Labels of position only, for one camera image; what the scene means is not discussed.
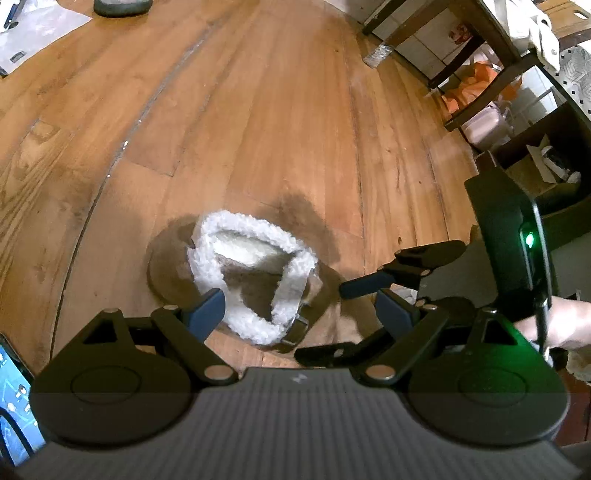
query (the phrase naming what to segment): human hand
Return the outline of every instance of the human hand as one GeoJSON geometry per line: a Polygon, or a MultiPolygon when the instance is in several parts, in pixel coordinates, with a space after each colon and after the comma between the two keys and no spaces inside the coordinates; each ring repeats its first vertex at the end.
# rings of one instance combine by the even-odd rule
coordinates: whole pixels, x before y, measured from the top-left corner
{"type": "MultiPolygon", "coordinates": [[[[531,316],[515,322],[521,334],[528,340],[537,340],[538,333],[535,317],[531,316]]],[[[591,344],[591,303],[552,297],[552,306],[548,311],[549,348],[562,347],[576,350],[591,344]]]]}

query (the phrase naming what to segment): green light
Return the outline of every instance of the green light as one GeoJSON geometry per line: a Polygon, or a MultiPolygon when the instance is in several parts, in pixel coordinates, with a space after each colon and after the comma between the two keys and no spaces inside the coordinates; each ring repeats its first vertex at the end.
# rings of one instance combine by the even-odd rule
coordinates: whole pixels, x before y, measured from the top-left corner
{"type": "Polygon", "coordinates": [[[525,243],[528,247],[532,248],[534,246],[534,234],[532,232],[528,233],[525,237],[525,243]]]}

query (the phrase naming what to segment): wooden board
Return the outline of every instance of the wooden board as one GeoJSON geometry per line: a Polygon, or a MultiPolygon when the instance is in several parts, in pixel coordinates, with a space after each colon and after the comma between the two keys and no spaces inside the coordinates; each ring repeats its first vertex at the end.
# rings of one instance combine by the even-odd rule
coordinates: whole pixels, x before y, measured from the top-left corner
{"type": "MultiPolygon", "coordinates": [[[[467,238],[469,150],[394,58],[362,63],[374,40],[330,5],[170,0],[89,25],[0,83],[0,122],[24,108],[0,155],[0,328],[34,371],[54,325],[57,353],[103,308],[161,305],[147,251],[179,218],[266,218],[346,278],[467,238]]],[[[294,366],[221,332],[207,344],[240,370],[294,366]]]]}

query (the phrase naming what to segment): wood grain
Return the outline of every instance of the wood grain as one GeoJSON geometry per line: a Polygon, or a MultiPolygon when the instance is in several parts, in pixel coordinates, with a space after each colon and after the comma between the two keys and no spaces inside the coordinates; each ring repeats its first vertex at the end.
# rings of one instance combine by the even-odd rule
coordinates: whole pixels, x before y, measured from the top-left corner
{"type": "MultiPolygon", "coordinates": [[[[318,0],[169,0],[95,19],[0,83],[0,328],[34,371],[54,327],[56,353],[103,308],[161,304],[147,251],[179,218],[266,218],[346,278],[468,235],[469,149],[396,59],[363,64],[377,42],[359,30],[318,0]]],[[[207,344],[240,370],[294,366],[223,332],[207,344]]]]}

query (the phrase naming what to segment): blue screen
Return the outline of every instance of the blue screen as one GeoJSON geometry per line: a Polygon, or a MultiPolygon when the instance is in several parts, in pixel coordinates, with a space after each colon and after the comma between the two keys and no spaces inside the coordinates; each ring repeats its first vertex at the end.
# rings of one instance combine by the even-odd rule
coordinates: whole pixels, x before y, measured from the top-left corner
{"type": "MultiPolygon", "coordinates": [[[[6,350],[0,345],[0,387],[2,397],[0,407],[8,410],[12,418],[24,433],[34,451],[39,450],[45,440],[39,431],[37,421],[29,405],[29,390],[31,385],[19,371],[6,350]]],[[[10,424],[0,417],[0,430],[15,465],[21,464],[29,455],[10,424]]]]}

